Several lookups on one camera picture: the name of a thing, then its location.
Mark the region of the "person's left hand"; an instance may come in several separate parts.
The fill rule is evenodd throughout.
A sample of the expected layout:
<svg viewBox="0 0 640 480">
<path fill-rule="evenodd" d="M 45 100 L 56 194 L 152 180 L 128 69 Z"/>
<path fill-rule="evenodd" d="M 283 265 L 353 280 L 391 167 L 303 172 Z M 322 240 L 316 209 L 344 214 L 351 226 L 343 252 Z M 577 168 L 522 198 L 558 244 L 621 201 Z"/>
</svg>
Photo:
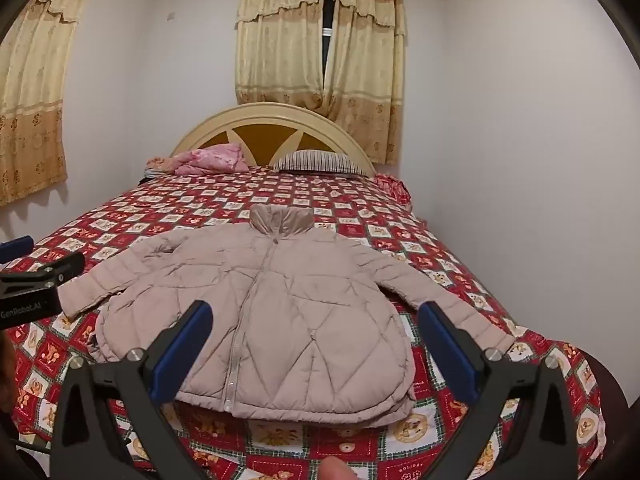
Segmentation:
<svg viewBox="0 0 640 480">
<path fill-rule="evenodd" d="M 11 414 L 17 400 L 15 382 L 16 354 L 14 345 L 4 330 L 0 333 L 0 408 Z"/>
</svg>

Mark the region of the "person's right hand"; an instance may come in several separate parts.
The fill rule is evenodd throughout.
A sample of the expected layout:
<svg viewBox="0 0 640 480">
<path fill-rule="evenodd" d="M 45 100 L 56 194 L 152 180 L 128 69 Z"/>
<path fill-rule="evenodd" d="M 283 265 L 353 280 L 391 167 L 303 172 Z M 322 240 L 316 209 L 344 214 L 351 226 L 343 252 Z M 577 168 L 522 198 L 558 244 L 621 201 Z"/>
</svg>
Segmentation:
<svg viewBox="0 0 640 480">
<path fill-rule="evenodd" d="M 356 472 L 337 457 L 329 456 L 318 467 L 319 480 L 358 480 Z"/>
</svg>

